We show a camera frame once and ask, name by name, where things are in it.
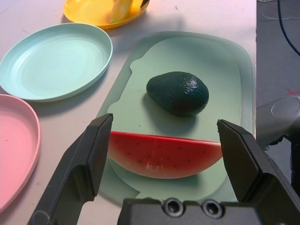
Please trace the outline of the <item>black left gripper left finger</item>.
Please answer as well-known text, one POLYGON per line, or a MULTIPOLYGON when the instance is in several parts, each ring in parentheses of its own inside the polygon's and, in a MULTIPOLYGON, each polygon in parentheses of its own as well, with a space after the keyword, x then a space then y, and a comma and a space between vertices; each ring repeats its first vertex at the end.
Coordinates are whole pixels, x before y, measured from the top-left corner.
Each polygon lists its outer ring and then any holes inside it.
POLYGON ((75 225, 83 205, 98 194, 113 115, 91 121, 69 146, 46 186, 29 225, 75 225))

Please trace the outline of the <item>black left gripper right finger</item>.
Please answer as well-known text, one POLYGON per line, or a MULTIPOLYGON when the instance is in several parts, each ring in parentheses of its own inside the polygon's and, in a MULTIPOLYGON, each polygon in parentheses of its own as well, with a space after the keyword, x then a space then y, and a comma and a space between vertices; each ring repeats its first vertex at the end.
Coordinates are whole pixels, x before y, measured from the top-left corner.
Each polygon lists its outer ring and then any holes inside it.
POLYGON ((217 122, 225 169, 237 202, 223 204, 231 225, 298 225, 300 198, 251 133, 217 122))

